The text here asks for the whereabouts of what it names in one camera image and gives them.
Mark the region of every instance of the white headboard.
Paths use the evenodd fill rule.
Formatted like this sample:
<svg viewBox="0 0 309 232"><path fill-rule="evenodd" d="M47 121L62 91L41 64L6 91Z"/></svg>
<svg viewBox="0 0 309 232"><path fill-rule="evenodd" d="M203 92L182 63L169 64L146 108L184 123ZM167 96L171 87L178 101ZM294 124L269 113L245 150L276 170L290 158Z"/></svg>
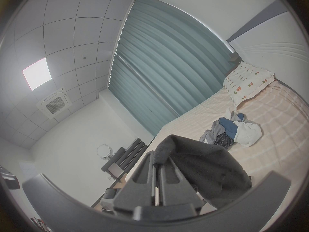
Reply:
<svg viewBox="0 0 309 232"><path fill-rule="evenodd" d="M244 62L274 72L309 103L309 47L290 12L253 27L230 45Z"/></svg>

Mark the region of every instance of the mattress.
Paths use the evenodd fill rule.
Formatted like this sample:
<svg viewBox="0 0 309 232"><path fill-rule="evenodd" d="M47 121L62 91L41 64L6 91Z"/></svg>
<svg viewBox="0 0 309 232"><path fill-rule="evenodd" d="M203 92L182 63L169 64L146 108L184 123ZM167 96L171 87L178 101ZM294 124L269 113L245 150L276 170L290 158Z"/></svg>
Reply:
<svg viewBox="0 0 309 232"><path fill-rule="evenodd" d="M199 140L212 123L223 117L226 109L234 110L225 88L182 116L166 124L144 155L155 150L168 135L175 134ZM280 207L265 225L270 226L296 195L309 169L309 108L292 90L278 81L269 84L254 98L242 102L238 112L260 124L262 137L252 146L235 143L229 153L258 183L269 171L275 170L292 181ZM128 180L144 155L128 173Z"/></svg>

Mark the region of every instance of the ceiling light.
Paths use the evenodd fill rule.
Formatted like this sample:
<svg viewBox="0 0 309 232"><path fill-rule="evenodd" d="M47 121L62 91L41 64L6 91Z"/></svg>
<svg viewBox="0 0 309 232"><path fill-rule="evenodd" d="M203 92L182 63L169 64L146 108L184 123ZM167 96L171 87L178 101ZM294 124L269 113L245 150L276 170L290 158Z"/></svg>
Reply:
<svg viewBox="0 0 309 232"><path fill-rule="evenodd" d="M46 58L43 58L24 69L23 75L25 76L31 90L34 90L43 83L46 83L52 79L49 73Z"/></svg>

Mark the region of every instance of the ceiling tile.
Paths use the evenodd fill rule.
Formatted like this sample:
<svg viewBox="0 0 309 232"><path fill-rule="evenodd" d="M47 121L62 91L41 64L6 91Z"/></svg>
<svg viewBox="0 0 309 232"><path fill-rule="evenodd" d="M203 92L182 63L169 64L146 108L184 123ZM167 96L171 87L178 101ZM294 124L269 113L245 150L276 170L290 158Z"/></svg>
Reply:
<svg viewBox="0 0 309 232"><path fill-rule="evenodd" d="M27 137L26 140L21 144L21 147L25 149L30 149L35 143L36 143L35 140L31 139L30 137Z"/></svg>
<svg viewBox="0 0 309 232"><path fill-rule="evenodd" d="M80 0L48 0L44 24L75 18Z"/></svg>
<svg viewBox="0 0 309 232"><path fill-rule="evenodd" d="M21 69L45 57L43 27L26 33L15 42L16 55Z"/></svg>
<svg viewBox="0 0 309 232"><path fill-rule="evenodd" d="M66 90L70 90L78 86L75 70L56 77L54 81L57 88L64 87Z"/></svg>
<svg viewBox="0 0 309 232"><path fill-rule="evenodd" d="M11 137L10 142L20 146L26 139L27 137L20 132L15 132L14 135Z"/></svg>
<svg viewBox="0 0 309 232"><path fill-rule="evenodd" d="M95 80L79 85L79 90L82 97L95 91Z"/></svg>
<svg viewBox="0 0 309 232"><path fill-rule="evenodd" d="M17 61L15 46L12 44L0 55L0 83L2 87L19 72L20 66Z"/></svg>
<svg viewBox="0 0 309 232"><path fill-rule="evenodd" d="M42 128L38 127L37 129L35 129L33 131L33 133L30 134L30 138L34 139L34 140L39 140L41 137L43 137L43 135L46 134L47 131L43 130Z"/></svg>
<svg viewBox="0 0 309 232"><path fill-rule="evenodd" d="M69 99L71 100L71 102L75 102L78 99L82 98L80 91L79 91L79 87L75 87L69 91L67 91Z"/></svg>
<svg viewBox="0 0 309 232"><path fill-rule="evenodd" d="M17 104L16 108L27 118L29 118L38 108L36 107L36 104L39 101L37 98L30 93L27 95L20 103Z"/></svg>
<svg viewBox="0 0 309 232"><path fill-rule="evenodd" d="M5 121L14 130L17 130L26 120L27 118L25 117L25 115L23 115L20 111L17 110L16 107L14 107Z"/></svg>
<svg viewBox="0 0 309 232"><path fill-rule="evenodd" d="M68 109L63 110L61 113L55 116L56 121L59 123L63 121L65 118L69 117L71 112Z"/></svg>
<svg viewBox="0 0 309 232"><path fill-rule="evenodd" d="M88 105L89 103L93 102L96 100L96 93L95 91L90 93L89 95L84 96L83 98L83 103L84 105Z"/></svg>
<svg viewBox="0 0 309 232"><path fill-rule="evenodd" d="M40 125L42 129L45 131L49 131L52 129L56 124L58 124L58 121L56 121L55 118L46 120L43 124Z"/></svg>
<svg viewBox="0 0 309 232"><path fill-rule="evenodd" d="M98 90L96 91L97 99L98 99L98 93L99 93L100 91L104 90L104 89L107 89L107 86L102 87L102 88L100 88L100 89L98 89Z"/></svg>
<svg viewBox="0 0 309 232"><path fill-rule="evenodd" d="M98 78L98 77L107 75L109 73L110 64L111 64L110 60L96 63L96 75L95 75L95 77Z"/></svg>
<svg viewBox="0 0 309 232"><path fill-rule="evenodd" d="M99 42L115 42L118 41L117 36L122 21L114 19L104 19L100 34Z"/></svg>
<svg viewBox="0 0 309 232"><path fill-rule="evenodd" d="M111 0L106 10L105 18L122 21L132 0Z"/></svg>
<svg viewBox="0 0 309 232"><path fill-rule="evenodd" d="M83 100L78 99L77 101L72 103L72 106L70 106L68 109L71 113L75 113L77 110L81 109L84 106Z"/></svg>
<svg viewBox="0 0 309 232"><path fill-rule="evenodd" d="M80 0L77 17L105 16L110 0Z"/></svg>
<svg viewBox="0 0 309 232"><path fill-rule="evenodd" d="M76 75L79 85L95 79L95 64L77 69Z"/></svg>
<svg viewBox="0 0 309 232"><path fill-rule="evenodd" d="M37 87L32 91L34 96L41 101L46 96L50 95L52 92L56 91L57 87L54 83L54 80L51 79L47 81L46 83L43 83L41 86Z"/></svg>
<svg viewBox="0 0 309 232"><path fill-rule="evenodd" d="M15 40L44 24L47 0L29 0L21 8L16 18Z"/></svg>
<svg viewBox="0 0 309 232"><path fill-rule="evenodd" d="M75 19L67 19L44 25L46 55L73 46L74 24Z"/></svg>
<svg viewBox="0 0 309 232"><path fill-rule="evenodd" d="M0 126L0 137L5 139L6 141L10 141L15 132L16 130L10 127L5 121Z"/></svg>
<svg viewBox="0 0 309 232"><path fill-rule="evenodd" d="M94 64L96 62L96 54L98 51L98 43L84 44L74 47L75 68Z"/></svg>
<svg viewBox="0 0 309 232"><path fill-rule="evenodd" d="M75 69L74 49L68 48L46 56L48 69L52 78Z"/></svg>
<svg viewBox="0 0 309 232"><path fill-rule="evenodd" d="M37 126L43 124L43 122L45 122L47 119L48 118L40 110L37 110L29 117L29 120L35 123Z"/></svg>
<svg viewBox="0 0 309 232"><path fill-rule="evenodd" d="M97 62L102 62L112 59L115 42L104 42L98 44Z"/></svg>
<svg viewBox="0 0 309 232"><path fill-rule="evenodd" d="M21 134L24 134L25 136L29 137L29 135L31 133L33 133L33 131L35 129L37 129L38 126L31 122L29 119L27 119L19 128L18 128L18 132L20 132Z"/></svg>
<svg viewBox="0 0 309 232"><path fill-rule="evenodd" d="M1 52L4 52L15 41L14 40L15 22L16 22L16 19L13 20L12 24L8 27L4 35L3 42L0 48Z"/></svg>
<svg viewBox="0 0 309 232"><path fill-rule="evenodd" d="M97 43L103 18L76 18L74 45Z"/></svg>
<svg viewBox="0 0 309 232"><path fill-rule="evenodd" d="M108 81L108 75L104 75L102 77L99 77L96 79L96 90L106 87L107 86L107 81Z"/></svg>
<svg viewBox="0 0 309 232"><path fill-rule="evenodd" d="M15 106L31 92L21 71L3 87L3 90Z"/></svg>
<svg viewBox="0 0 309 232"><path fill-rule="evenodd" d="M13 108L14 105L7 97L6 93L4 91L0 92L0 118L5 120Z"/></svg>

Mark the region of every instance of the pillowcase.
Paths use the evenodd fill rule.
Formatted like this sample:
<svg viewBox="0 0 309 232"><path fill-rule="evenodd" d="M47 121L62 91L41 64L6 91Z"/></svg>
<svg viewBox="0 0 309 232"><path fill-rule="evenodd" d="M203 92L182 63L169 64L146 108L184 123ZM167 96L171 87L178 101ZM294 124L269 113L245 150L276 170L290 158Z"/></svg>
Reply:
<svg viewBox="0 0 309 232"><path fill-rule="evenodd" d="M223 87L230 94L235 108L251 99L275 80L274 73L241 62L224 80Z"/></svg>

